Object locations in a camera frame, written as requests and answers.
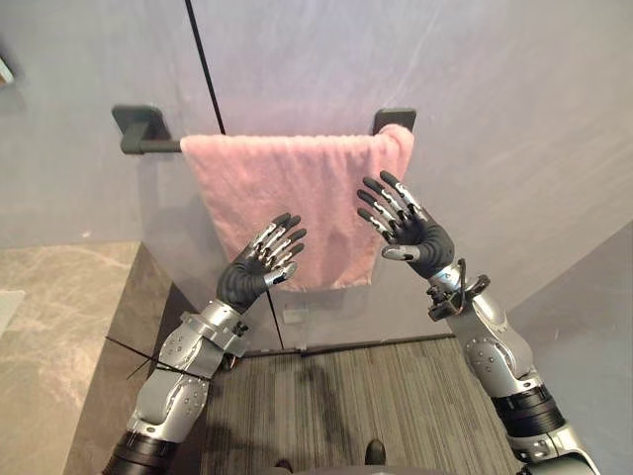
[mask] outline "gray wall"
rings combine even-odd
[[[509,314],[604,474],[633,467],[633,223]]]
[[[633,4],[195,0],[229,134],[366,133],[418,110],[412,190],[511,308],[630,220]],[[226,260],[179,158],[118,151],[117,102],[215,133],[183,2],[11,0],[0,51],[0,245],[144,239],[195,305]],[[275,292],[288,345],[443,333],[420,283]],[[278,343],[265,303],[254,346]]]

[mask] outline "black vertical line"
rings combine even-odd
[[[268,297],[268,305],[270,306],[270,311],[273,313],[273,320],[275,321],[275,328],[277,329],[277,336],[279,337],[279,344],[281,344],[281,349],[284,348],[284,340],[281,339],[281,332],[279,331],[279,322],[277,322],[277,313],[275,312],[275,306],[273,305],[273,299],[270,296],[270,292],[266,289],[266,297]]]
[[[202,47],[202,41],[200,40],[200,33],[198,32],[198,22],[196,22],[196,15],[194,14],[194,7],[191,5],[191,0],[185,0],[187,6],[187,15],[189,15],[189,23],[191,24],[191,31],[194,34],[194,40],[196,41],[196,49],[198,50],[198,57],[200,58],[200,64],[202,70],[205,72],[205,80],[207,81],[207,88],[209,89],[209,95],[211,96],[211,102],[214,105],[214,111],[216,113],[216,119],[218,119],[218,127],[220,133],[225,136],[225,123],[220,115],[220,106],[218,105],[218,99],[216,98],[216,91],[214,90],[214,84],[211,82],[211,73],[209,72],[209,64],[207,63],[207,57],[205,56],[205,50]]]
[[[200,40],[200,32],[198,31],[198,22],[196,21],[196,14],[194,13],[194,7],[191,4],[191,0],[185,0],[185,5],[187,6],[187,15],[189,16],[189,23],[191,24],[191,31],[194,34],[194,40],[196,42],[196,49],[198,50],[198,57],[200,58],[200,64],[202,65],[202,70],[205,73],[205,80],[207,81],[207,88],[209,89],[211,102],[214,105],[214,112],[216,113],[216,119],[218,120],[218,127],[220,128],[220,133],[223,136],[225,136],[226,135],[225,123],[222,120],[222,114],[220,113],[220,106],[218,105],[218,98],[216,97],[216,90],[214,89],[214,83],[211,80],[211,72],[209,71],[209,63],[207,62],[207,57],[205,56],[205,49],[203,48],[202,41]],[[268,305],[270,306],[270,312],[273,314],[273,320],[275,321],[275,328],[277,329],[279,344],[281,344],[281,349],[285,349],[284,340],[282,340],[281,332],[279,330],[279,322],[277,321],[277,313],[275,312],[273,299],[270,296],[270,292],[268,290],[266,290],[266,296],[268,297]]]

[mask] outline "marble countertop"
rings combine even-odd
[[[63,473],[140,249],[139,242],[0,249],[0,291],[25,292],[0,337],[0,473]],[[166,296],[170,282],[158,280],[155,293]],[[158,318],[161,298],[148,304]]]

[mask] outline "black shoe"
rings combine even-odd
[[[365,465],[387,465],[385,445],[377,438],[367,444],[367,450],[365,450]]]
[[[293,473],[293,466],[290,464],[290,462],[288,460],[286,460],[285,458],[282,458],[280,461],[278,461],[275,464],[276,467],[279,468],[285,468],[286,470],[288,470],[290,473]]]

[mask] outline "robot forearm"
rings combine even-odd
[[[461,302],[460,266],[429,278],[429,315],[445,319],[466,362],[491,397],[524,474],[598,474],[578,436],[543,384],[527,342],[490,297],[487,277],[466,282]]]
[[[104,470],[106,475],[166,473],[178,444],[202,413],[209,380],[225,352],[242,356],[240,314],[220,301],[201,315],[183,314],[167,337],[158,364],[136,398],[128,430]]]

